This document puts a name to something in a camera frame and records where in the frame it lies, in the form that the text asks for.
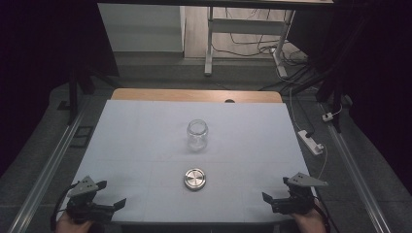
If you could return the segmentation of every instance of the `human hand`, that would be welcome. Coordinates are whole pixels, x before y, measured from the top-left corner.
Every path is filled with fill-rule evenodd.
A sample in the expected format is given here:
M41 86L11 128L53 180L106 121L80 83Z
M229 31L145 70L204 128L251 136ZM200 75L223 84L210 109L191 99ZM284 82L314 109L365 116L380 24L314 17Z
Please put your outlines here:
M93 224L87 221L83 224L76 224L66 212L58 219L55 233L87 233L90 226Z
M315 209L305 215L291 214L301 233L326 233L324 219Z

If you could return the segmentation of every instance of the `metal lid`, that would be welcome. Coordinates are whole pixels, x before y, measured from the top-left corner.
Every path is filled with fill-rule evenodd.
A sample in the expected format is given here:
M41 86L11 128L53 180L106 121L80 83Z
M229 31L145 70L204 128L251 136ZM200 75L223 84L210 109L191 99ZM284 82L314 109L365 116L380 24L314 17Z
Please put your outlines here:
M193 168L185 174L185 186L191 191L200 190L206 184L205 173L198 169Z

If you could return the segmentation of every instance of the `table leg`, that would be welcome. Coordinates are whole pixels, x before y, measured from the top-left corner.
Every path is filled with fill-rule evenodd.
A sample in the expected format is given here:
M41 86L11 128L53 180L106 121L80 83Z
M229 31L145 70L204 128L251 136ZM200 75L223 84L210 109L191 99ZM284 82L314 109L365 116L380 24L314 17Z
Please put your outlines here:
M289 13L287 14L287 17L285 19L285 24L284 24L284 27L281 33L281 38L279 39L278 46L272 53L273 59L275 59L276 67L277 67L280 78L286 78L288 76L288 74L286 73L285 67L282 64L281 52L282 52L282 47L285 43L286 37L288 35L289 28L291 27L293 14L294 14L294 11L289 11Z
M212 34L213 34L213 7L208 8L208 37L205 59L205 76L212 75Z

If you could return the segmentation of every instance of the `white power strip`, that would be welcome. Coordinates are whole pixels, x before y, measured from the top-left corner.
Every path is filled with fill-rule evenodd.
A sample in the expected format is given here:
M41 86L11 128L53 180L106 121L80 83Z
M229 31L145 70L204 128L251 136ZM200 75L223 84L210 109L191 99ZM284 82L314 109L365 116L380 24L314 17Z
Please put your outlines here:
M324 151L322 149L324 148L324 146L322 144L316 144L312 137L306 138L306 134L306 130L297 132L297 135L299 135L300 139L306 144L306 147L308 147L313 155L319 155L323 153Z

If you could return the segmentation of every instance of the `round lid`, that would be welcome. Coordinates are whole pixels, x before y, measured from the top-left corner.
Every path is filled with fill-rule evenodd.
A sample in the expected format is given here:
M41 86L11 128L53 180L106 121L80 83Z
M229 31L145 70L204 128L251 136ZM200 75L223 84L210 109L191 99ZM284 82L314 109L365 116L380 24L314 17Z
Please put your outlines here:
M206 184L205 173L198 169L193 168L186 172L185 174L185 186L191 191L197 191L201 189Z

